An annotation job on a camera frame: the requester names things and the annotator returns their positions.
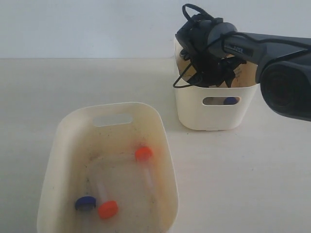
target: white wall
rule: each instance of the white wall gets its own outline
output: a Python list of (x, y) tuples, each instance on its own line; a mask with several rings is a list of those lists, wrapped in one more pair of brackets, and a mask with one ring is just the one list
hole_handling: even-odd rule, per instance
[[(186, 0), (0, 0), (0, 58), (169, 57)], [(311, 37), (310, 0), (194, 0), (240, 31)]]

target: bin handle cutout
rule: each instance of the bin handle cutout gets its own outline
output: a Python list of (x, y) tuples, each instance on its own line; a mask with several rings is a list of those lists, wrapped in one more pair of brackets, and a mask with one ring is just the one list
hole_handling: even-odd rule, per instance
[(132, 122), (133, 122), (133, 117), (129, 113), (98, 116), (93, 119), (93, 125), (95, 127), (129, 124)]
[(235, 105), (241, 101), (240, 97), (205, 97), (203, 105)]

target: plastic vial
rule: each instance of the plastic vial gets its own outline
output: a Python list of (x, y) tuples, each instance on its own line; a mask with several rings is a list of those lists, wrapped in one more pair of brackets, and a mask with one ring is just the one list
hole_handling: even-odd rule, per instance
[(97, 193), (97, 213), (101, 219), (111, 218), (117, 214), (119, 207), (115, 200), (110, 200), (100, 171), (94, 170), (90, 177), (90, 184)]
[(91, 211), (96, 207), (96, 199), (92, 196), (84, 196), (79, 198), (75, 205), (75, 209), (79, 211), (77, 233), (89, 233), (91, 229)]
[(136, 161), (140, 164), (146, 186), (151, 192), (152, 195), (155, 195), (155, 187), (154, 187), (154, 182), (151, 176), (151, 157), (152, 157), (152, 151), (150, 150), (149, 147), (142, 147), (139, 148), (135, 152), (135, 158)]

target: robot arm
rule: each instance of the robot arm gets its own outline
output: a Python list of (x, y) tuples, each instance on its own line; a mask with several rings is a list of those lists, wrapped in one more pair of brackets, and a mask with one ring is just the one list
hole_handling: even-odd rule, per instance
[[(242, 63), (254, 63), (258, 65), (256, 83), (267, 105), (280, 115), (311, 121), (310, 38), (240, 33), (222, 18), (213, 18), (197, 6), (195, 10), (199, 14), (191, 20), (186, 13), (188, 21), (176, 39), (201, 83), (225, 81), (230, 87), (233, 70)], [(234, 57), (229, 62), (230, 54)]]

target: white table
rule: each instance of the white table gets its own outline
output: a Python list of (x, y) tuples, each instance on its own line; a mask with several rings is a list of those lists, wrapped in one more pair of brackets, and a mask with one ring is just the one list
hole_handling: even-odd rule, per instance
[(55, 129), (81, 107), (140, 101), (164, 122), (180, 195), (175, 233), (309, 233), (311, 123), (257, 91), (241, 126), (178, 121), (173, 59), (0, 60), (0, 231), (35, 233)]

